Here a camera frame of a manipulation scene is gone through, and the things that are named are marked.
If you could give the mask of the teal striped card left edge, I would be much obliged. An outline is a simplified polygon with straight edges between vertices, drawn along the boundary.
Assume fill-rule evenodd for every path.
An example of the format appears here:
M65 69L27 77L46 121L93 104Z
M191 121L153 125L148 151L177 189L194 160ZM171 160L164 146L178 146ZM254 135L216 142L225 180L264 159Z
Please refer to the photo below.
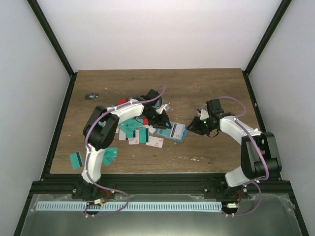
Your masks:
M83 159L81 152L75 152L69 155L71 166L73 170L77 170L81 167L83 167Z

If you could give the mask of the small black card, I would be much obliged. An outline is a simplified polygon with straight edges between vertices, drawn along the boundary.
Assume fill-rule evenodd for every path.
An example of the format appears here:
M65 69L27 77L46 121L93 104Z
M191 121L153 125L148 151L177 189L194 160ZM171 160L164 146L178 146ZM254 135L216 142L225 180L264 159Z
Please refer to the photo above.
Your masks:
M97 100L99 98L98 93L86 93L85 100Z

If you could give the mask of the teal VIP card front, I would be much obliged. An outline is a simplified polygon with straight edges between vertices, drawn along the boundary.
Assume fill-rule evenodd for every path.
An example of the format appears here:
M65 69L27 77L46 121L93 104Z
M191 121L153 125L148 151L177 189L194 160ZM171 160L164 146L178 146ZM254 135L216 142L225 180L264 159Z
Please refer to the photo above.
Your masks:
M115 159L118 156L118 148L117 147L108 147L105 149L104 155L103 155L103 163L105 166L111 165L112 162L115 161Z

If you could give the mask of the white card red pattern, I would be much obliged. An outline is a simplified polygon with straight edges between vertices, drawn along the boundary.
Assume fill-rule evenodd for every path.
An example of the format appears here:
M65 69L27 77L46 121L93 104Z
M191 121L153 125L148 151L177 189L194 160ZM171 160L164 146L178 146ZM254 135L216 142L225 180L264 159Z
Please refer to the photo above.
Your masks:
M155 147L155 148L162 148L164 139L161 137L154 137L150 136L149 141L146 142L147 146Z

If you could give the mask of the blue leather card holder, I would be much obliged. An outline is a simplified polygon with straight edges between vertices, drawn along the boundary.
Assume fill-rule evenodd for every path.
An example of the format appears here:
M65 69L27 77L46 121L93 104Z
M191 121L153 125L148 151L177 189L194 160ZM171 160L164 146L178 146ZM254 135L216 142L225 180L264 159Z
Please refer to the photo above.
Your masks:
M171 128L156 129L154 134L174 141L183 142L188 132L185 124L171 122Z

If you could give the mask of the black aluminium frame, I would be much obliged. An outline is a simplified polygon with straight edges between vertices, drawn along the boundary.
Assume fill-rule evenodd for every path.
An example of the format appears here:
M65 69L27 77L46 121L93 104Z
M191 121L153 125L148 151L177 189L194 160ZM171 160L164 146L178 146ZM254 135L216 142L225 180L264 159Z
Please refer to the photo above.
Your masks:
M43 171L39 181L34 181L31 185L30 192L28 194L25 206L21 213L20 219L18 221L15 235L20 236L23 230L26 228L26 221L28 213L31 209L31 198L35 194L65 194L70 193L70 190L74 188L75 184L79 183L79 176L77 174L52 174L50 169L53 162L53 154L55 154L57 144L60 138L62 125L68 110L69 102L73 94L73 89L75 81L77 79L77 73L73 71L66 55L64 54L49 22L47 21L45 14L43 13L38 1L30 0L28 1L29 6L34 12L37 20L41 24L44 32L46 33L50 43L54 47L59 59L64 65L67 73L70 76L68 88L66 90L65 98L63 100L63 105L58 117L57 125L52 137L52 141L48 150L48 154L45 160ZM265 124L259 110L259 106L256 102L256 97L252 89L252 85L249 79L249 75L256 65L259 57L261 56L263 50L267 46L270 38L272 37L274 31L276 30L278 24L280 23L282 17L290 6L291 2L289 0L281 1L276 13L274 14L267 30L265 31L259 45L257 46L250 62L248 63L246 69L242 72L242 77L244 78L248 94L251 99L251 103L258 121L259 127L265 131ZM210 183L212 186L217 185L219 181L223 178L222 174L104 174L101 176L101 180L113 183L117 186L127 187L133 193L144 193L144 194L187 194L189 192L193 193L204 193L206 197L214 197L218 199L215 194L205 191L204 183ZM308 230L305 225L302 213L300 211L299 205L297 203L296 197L294 195L291 183L288 180L276 180L272 178L265 181L260 185L260 188L266 194L280 194L286 193L289 196L290 202L294 205L294 216L297 220L299 231L302 235L307 236Z

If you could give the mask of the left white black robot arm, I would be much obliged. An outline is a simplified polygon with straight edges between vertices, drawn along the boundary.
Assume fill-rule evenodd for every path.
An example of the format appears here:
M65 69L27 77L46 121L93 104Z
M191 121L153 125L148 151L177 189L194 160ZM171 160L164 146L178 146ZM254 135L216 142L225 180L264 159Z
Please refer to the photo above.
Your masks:
M155 108L164 91L151 89L146 95L130 98L125 103L105 108L97 106L87 121L85 137L86 159L81 173L83 193L94 199L100 194L101 164L105 149L114 140L116 128L122 122L135 117L144 117L153 128L171 128L166 109Z

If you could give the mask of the teal VIP card centre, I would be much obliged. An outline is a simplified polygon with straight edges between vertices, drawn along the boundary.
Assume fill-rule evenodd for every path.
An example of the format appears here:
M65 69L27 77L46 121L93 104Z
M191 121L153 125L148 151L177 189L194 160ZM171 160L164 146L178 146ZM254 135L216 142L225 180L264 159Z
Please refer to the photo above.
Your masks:
M133 132L137 128L143 127L143 124L136 119L128 119L120 123L119 128L127 132Z

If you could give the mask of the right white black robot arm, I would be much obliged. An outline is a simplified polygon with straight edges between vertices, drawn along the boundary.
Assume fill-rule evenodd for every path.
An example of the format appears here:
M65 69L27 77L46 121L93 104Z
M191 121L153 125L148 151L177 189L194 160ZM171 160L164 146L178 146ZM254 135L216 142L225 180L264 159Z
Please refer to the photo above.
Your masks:
M275 135L262 132L241 122L239 117L225 112L220 97L205 103L206 109L197 109L198 115L188 125L187 130L198 135L210 136L212 131L225 133L241 145L241 164L233 171L225 174L225 182L219 185L219 193L230 198L236 193L236 187L251 182L277 177L282 171L282 163Z

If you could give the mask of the teal vip card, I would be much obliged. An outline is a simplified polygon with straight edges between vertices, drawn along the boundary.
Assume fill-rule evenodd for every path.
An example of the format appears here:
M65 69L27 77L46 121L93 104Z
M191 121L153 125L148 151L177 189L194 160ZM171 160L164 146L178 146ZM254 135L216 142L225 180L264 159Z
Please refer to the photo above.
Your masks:
M108 147L105 149L104 155L103 155L103 163L105 166L111 165L112 162L115 161L115 159L118 156L118 148L117 147Z
M133 132L137 128L143 127L143 124L136 119L128 119L120 123L119 128L127 132Z

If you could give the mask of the teal striped card upright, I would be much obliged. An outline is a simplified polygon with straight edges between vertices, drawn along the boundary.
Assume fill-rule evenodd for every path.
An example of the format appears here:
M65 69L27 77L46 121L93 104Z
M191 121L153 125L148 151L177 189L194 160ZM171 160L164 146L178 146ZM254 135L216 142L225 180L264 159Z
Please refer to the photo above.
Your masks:
M139 129L139 143L148 143L150 139L149 129L142 127Z

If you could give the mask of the light blue slotted rail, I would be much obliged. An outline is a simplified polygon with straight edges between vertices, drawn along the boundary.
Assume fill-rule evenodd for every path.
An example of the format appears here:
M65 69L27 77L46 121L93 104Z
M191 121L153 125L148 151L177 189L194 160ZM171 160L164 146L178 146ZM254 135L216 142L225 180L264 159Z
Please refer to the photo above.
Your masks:
M53 202L39 201L35 205L36 211L193 211L193 212L221 212L220 202L107 202L101 206L91 206L88 202Z

